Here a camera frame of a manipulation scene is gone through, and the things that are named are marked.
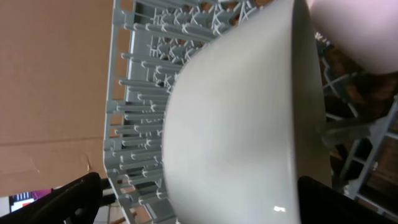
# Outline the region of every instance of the gray dish rack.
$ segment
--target gray dish rack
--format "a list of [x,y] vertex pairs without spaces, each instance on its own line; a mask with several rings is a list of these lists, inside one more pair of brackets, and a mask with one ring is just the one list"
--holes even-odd
[[[208,10],[202,4],[208,3]],[[162,125],[166,103],[178,74],[193,54],[244,22],[259,8],[250,1],[226,7],[218,0],[136,0],[132,11],[114,1],[106,96],[104,166],[128,223],[131,208],[144,206],[152,221],[179,223],[167,200],[162,169]],[[118,33],[130,31],[129,52],[118,53]],[[128,60],[127,74],[116,76],[116,59]],[[114,82],[126,86],[115,100]],[[122,125],[112,125],[121,114]]]

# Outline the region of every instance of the brown cardboard box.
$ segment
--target brown cardboard box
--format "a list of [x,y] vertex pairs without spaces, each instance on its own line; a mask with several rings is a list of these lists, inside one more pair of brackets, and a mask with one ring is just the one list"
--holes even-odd
[[[106,177],[112,8],[112,0],[0,1],[0,196],[91,171]],[[120,39],[128,48],[129,36]]]

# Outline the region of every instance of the glossy white surface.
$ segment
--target glossy white surface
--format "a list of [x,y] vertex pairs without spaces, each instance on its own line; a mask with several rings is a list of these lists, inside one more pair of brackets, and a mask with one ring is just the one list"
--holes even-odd
[[330,184],[319,72],[307,7],[293,0],[271,3],[186,65],[163,138],[182,223],[300,223],[297,179]]

